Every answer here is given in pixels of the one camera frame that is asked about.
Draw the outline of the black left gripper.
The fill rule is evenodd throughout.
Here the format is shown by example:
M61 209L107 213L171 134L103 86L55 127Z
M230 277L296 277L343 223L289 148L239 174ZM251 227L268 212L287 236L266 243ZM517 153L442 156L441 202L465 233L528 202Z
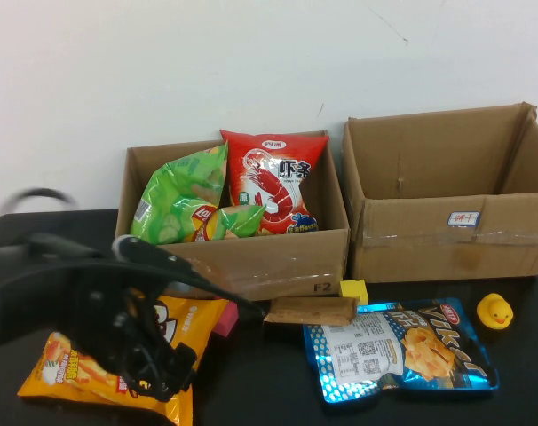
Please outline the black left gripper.
M196 352L179 343L170 355L169 371L159 371L162 344L154 322L159 281L142 273L92 266L78 273L71 340L109 373L120 375L139 396L167 402L187 391L196 371Z

